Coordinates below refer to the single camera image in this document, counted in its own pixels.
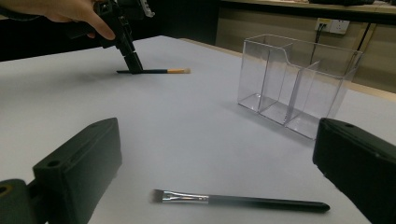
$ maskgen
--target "flat brush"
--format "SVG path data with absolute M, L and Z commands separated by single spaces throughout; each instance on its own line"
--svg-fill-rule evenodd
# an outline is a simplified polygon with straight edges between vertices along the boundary
M 142 70 L 140 74 L 189 74 L 190 68 L 172 68 L 172 69 L 146 69 Z M 119 74 L 130 74 L 128 70 L 117 71 Z
M 221 195 L 203 195 L 181 193 L 169 190 L 154 189 L 151 192 L 153 203 L 203 203 L 217 205 L 245 206 L 256 208 L 271 208 L 281 210 L 324 213 L 330 210 L 326 203 L 305 202 L 294 200 L 248 198 Z

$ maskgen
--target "white table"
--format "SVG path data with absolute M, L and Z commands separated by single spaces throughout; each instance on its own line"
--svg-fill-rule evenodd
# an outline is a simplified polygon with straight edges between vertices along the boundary
M 90 223 L 368 223 L 312 162 L 314 142 L 236 103 L 239 57 L 158 36 L 135 41 L 145 68 L 88 49 L 0 63 L 0 179 L 32 167 L 89 124 L 117 117 L 123 165 Z M 349 91 L 339 119 L 396 144 L 396 104 Z M 320 201 L 326 214 L 149 203 L 152 189 Z

